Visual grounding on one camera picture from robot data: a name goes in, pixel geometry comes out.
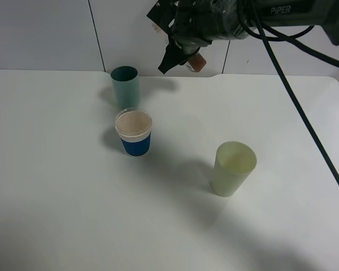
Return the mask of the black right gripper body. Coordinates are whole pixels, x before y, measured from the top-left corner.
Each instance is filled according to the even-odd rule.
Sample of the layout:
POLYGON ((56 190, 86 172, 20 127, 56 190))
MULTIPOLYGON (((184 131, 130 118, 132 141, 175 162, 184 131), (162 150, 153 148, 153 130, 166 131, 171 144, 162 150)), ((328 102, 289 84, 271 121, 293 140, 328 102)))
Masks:
POLYGON ((157 1, 147 17, 185 54, 212 41, 243 39, 236 1, 157 1))

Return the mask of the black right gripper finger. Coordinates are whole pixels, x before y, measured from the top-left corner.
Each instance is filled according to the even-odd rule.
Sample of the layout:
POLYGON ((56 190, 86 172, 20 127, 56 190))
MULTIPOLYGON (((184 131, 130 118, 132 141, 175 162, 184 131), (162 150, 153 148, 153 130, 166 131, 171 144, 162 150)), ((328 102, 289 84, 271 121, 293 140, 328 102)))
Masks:
POLYGON ((184 53, 184 51, 177 46, 176 42, 170 38, 158 69, 163 74, 166 74, 173 67, 187 62, 191 56, 192 54, 184 53))

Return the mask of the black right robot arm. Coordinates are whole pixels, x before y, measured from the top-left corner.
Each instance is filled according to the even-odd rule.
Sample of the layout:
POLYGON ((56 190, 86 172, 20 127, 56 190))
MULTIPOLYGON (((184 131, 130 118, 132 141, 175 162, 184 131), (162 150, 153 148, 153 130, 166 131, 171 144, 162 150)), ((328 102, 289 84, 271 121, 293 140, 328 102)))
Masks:
POLYGON ((331 43, 339 45, 339 1, 157 1, 147 17, 168 37, 158 69, 166 73, 185 64, 202 47, 216 40, 243 40, 262 27, 306 26, 292 35, 274 34, 269 41, 288 41, 302 51, 339 68, 339 61, 300 45, 298 38, 314 26, 323 28, 331 43))

